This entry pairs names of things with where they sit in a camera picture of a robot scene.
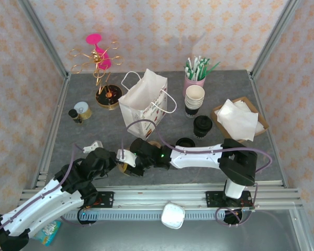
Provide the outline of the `brown cardboard cup carrier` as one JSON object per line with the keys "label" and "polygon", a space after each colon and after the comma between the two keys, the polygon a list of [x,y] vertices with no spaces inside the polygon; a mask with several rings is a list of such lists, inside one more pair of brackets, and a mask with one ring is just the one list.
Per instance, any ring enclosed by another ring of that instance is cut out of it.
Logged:
{"label": "brown cardboard cup carrier", "polygon": [[[161,147],[161,144],[157,141],[148,141],[149,144],[156,146],[158,148]],[[144,174],[143,170],[134,170],[135,168],[131,167],[127,163],[118,163],[118,169],[120,170],[121,173],[127,175],[127,176],[136,176],[136,177],[141,177]]]}

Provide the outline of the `black plastic cup lid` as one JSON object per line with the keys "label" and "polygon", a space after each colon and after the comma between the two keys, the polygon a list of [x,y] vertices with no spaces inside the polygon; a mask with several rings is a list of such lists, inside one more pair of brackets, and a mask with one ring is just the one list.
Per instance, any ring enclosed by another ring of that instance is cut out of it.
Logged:
{"label": "black plastic cup lid", "polygon": [[194,120],[194,129],[202,132],[208,132],[212,128],[212,120],[208,116],[198,116]]}

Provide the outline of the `white paper gift bag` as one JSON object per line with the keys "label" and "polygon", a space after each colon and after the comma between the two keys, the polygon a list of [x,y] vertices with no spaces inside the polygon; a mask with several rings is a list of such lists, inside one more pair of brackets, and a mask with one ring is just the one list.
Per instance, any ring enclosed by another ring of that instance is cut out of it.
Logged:
{"label": "white paper gift bag", "polygon": [[165,114],[174,113],[177,109],[177,102],[167,91],[167,78],[149,69],[131,88],[125,85],[124,79],[121,85],[127,90],[119,98],[122,117],[127,131],[138,138],[146,140],[154,131],[148,120],[157,125]]}

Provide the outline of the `long green straw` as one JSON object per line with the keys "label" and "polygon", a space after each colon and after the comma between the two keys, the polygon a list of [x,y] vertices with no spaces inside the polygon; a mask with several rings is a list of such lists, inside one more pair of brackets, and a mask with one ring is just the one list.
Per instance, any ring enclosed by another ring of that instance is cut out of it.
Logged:
{"label": "long green straw", "polygon": [[209,73],[211,73],[219,64],[220,64],[220,62],[218,62],[218,63],[215,64],[210,70],[208,70],[208,71],[206,72],[206,76],[207,76]]}

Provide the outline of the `black cup lid stack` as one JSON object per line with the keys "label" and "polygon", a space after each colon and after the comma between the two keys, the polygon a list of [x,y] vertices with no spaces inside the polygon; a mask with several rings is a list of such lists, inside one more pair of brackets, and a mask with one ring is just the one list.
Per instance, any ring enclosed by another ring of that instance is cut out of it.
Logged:
{"label": "black cup lid stack", "polygon": [[182,146],[182,147],[195,147],[196,146],[195,142],[190,138],[180,138],[177,140],[176,145]]}

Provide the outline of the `small dark bottle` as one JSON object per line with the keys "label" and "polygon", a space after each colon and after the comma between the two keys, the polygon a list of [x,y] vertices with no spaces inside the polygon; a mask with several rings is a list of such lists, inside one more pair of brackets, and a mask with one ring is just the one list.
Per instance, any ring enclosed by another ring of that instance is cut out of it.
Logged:
{"label": "small dark bottle", "polygon": [[83,122],[83,120],[81,119],[80,115],[78,114],[78,112],[75,109],[69,110],[68,115],[72,118],[72,120],[75,123],[81,124]]}

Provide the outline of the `gold tin can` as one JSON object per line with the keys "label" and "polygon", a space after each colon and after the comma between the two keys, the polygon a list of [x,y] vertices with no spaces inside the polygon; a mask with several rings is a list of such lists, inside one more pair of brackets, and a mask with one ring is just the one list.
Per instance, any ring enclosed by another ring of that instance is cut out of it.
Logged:
{"label": "gold tin can", "polygon": [[82,120],[87,120],[91,117],[92,111],[87,102],[80,101],[74,105],[74,109]]}

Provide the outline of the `white plastic puck device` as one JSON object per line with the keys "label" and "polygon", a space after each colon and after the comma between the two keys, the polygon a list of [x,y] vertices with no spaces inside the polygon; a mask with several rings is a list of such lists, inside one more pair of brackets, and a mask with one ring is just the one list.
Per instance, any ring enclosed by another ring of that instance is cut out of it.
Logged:
{"label": "white plastic puck device", "polygon": [[185,220],[185,210],[174,203],[167,203],[161,214],[161,222],[170,229],[178,230]]}

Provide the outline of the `stacked paper cups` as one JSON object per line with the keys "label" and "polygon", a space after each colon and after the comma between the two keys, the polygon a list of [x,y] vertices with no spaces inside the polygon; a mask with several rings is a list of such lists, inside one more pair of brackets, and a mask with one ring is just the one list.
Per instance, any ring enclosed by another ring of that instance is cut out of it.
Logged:
{"label": "stacked paper cups", "polygon": [[191,85],[185,92],[185,114],[187,117],[194,117],[203,104],[205,90],[198,85]]}

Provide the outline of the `pink straw holder cup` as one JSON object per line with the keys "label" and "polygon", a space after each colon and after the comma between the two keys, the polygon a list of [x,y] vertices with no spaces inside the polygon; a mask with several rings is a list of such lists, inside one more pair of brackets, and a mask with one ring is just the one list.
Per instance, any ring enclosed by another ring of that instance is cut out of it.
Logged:
{"label": "pink straw holder cup", "polygon": [[192,86],[192,85],[198,85],[203,87],[204,83],[205,83],[206,78],[203,78],[200,81],[193,81],[187,78],[187,76],[185,76],[185,80],[184,80],[184,86],[183,86],[183,97],[185,97],[186,95],[186,90],[188,87]]}

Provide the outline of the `blue snack bag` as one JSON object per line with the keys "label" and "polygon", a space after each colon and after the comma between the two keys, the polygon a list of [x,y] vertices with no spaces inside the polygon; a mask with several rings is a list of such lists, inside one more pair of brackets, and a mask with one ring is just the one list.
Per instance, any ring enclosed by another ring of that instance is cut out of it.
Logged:
{"label": "blue snack bag", "polygon": [[39,232],[37,232],[32,237],[32,239],[38,240],[44,246],[49,246],[52,243],[60,226],[61,226],[60,221],[57,220],[52,221],[48,225],[43,227]]}

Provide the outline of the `paper wrapped straw bundle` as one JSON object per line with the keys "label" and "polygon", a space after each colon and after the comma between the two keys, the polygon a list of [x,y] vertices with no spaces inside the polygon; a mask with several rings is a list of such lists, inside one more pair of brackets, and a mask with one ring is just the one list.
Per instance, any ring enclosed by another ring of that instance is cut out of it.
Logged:
{"label": "paper wrapped straw bundle", "polygon": [[203,58],[202,56],[187,58],[186,65],[184,66],[185,76],[191,81],[201,81],[206,77],[208,72],[209,58]]}

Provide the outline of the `pink plastic goblet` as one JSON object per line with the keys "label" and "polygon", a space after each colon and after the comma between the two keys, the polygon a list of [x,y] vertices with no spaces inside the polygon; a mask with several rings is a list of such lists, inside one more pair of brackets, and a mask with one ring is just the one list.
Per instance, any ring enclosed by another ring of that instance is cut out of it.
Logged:
{"label": "pink plastic goblet", "polygon": [[90,45],[95,46],[95,51],[101,57],[101,62],[98,63],[98,68],[102,70],[107,70],[111,67],[111,59],[109,58],[108,52],[98,46],[101,42],[102,36],[98,33],[90,34],[86,37],[86,42]]}

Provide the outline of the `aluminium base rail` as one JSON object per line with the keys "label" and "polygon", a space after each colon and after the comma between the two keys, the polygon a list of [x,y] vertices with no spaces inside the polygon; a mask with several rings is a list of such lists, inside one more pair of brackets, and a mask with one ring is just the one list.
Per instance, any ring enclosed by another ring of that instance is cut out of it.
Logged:
{"label": "aluminium base rail", "polygon": [[[186,210],[207,208],[206,192],[223,191],[223,183],[173,184],[143,186],[98,187],[98,191],[114,192],[116,210],[158,210],[168,202]],[[285,188],[281,181],[259,181],[255,200],[257,210],[286,210],[302,208],[296,188]]]}

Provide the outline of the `aluminium frame post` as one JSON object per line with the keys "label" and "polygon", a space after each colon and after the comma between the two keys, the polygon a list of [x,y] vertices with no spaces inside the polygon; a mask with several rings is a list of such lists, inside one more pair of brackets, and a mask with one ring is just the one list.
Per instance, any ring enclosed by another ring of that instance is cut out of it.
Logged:
{"label": "aluminium frame post", "polygon": [[49,54],[52,62],[54,63],[56,69],[59,71],[59,73],[64,77],[67,78],[69,73],[65,69],[65,66],[60,59],[53,43],[51,42],[49,36],[47,35],[47,32],[42,25],[40,19],[38,18],[34,8],[32,7],[32,4],[29,0],[17,0],[20,4],[22,10],[24,11],[26,17],[28,18],[29,22],[31,23],[31,26],[33,27],[34,31],[38,35],[41,43],[43,44],[45,50]]}
{"label": "aluminium frame post", "polygon": [[282,13],[280,14],[278,21],[276,22],[273,30],[271,31],[261,53],[259,54],[253,68],[249,71],[251,79],[255,79],[259,76],[262,68],[268,60],[270,54],[273,52],[275,46],[279,42],[281,35],[289,25],[291,19],[295,15],[297,7],[303,0],[288,0]]}

